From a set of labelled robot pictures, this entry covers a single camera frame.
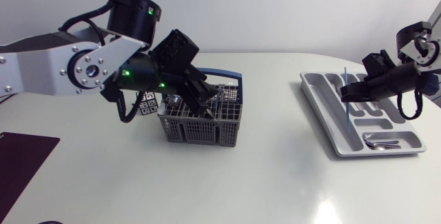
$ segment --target blue basket handle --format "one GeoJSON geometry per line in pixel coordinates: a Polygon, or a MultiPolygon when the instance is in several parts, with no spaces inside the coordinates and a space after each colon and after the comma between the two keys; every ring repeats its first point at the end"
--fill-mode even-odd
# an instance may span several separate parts
{"type": "Polygon", "coordinates": [[[198,68],[203,74],[227,77],[230,79],[236,79],[238,83],[237,93],[239,95],[239,103],[243,103],[243,90],[242,90],[242,74],[237,72],[231,72],[227,70],[211,69],[211,68],[198,68]]]}

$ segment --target black mat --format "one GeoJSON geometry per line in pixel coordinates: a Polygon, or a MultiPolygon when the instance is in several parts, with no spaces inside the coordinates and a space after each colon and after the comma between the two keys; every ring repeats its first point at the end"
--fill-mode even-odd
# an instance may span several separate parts
{"type": "Polygon", "coordinates": [[[0,223],[59,141],[44,136],[0,134],[0,223]]]}

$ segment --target white wall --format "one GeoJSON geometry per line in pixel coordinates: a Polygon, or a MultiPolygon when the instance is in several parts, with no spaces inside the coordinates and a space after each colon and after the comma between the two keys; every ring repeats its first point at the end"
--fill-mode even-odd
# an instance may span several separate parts
{"type": "MultiPolygon", "coordinates": [[[[425,21],[439,0],[153,0],[156,43],[178,28],[203,52],[310,52],[360,61],[400,28],[425,21]]],[[[0,43],[55,32],[106,0],[0,0],[0,43]]],[[[98,19],[106,25],[106,17],[98,19]]]]}

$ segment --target white table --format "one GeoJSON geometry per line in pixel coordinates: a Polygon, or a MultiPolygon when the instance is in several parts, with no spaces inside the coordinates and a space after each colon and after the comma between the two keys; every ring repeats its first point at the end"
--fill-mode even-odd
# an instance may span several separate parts
{"type": "MultiPolygon", "coordinates": [[[[20,94],[0,132],[61,139],[4,223],[441,223],[441,110],[412,121],[413,156],[337,157],[300,72],[362,72],[313,54],[199,54],[199,67],[243,74],[235,148],[168,143],[155,114],[119,121],[100,94],[20,94]]],[[[413,95],[404,97],[407,113],[413,95]]]]}

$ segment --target dish rack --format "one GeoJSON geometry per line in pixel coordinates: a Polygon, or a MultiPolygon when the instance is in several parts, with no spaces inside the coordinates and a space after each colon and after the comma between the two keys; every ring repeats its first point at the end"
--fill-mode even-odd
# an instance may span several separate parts
{"type": "MultiPolygon", "coordinates": [[[[348,84],[366,74],[347,74],[348,84]]],[[[390,99],[378,102],[349,103],[349,127],[346,105],[340,88],[345,74],[302,72],[302,90],[311,103],[338,156],[380,156],[424,152],[426,146],[416,131],[400,116],[390,99]],[[398,149],[372,148],[372,143],[395,143],[398,149]]]]}
{"type": "Polygon", "coordinates": [[[238,85],[213,85],[218,94],[207,101],[207,111],[199,116],[190,111],[180,96],[164,94],[158,117],[165,136],[169,142],[234,147],[242,117],[242,74],[209,68],[199,70],[236,79],[238,85]]]}

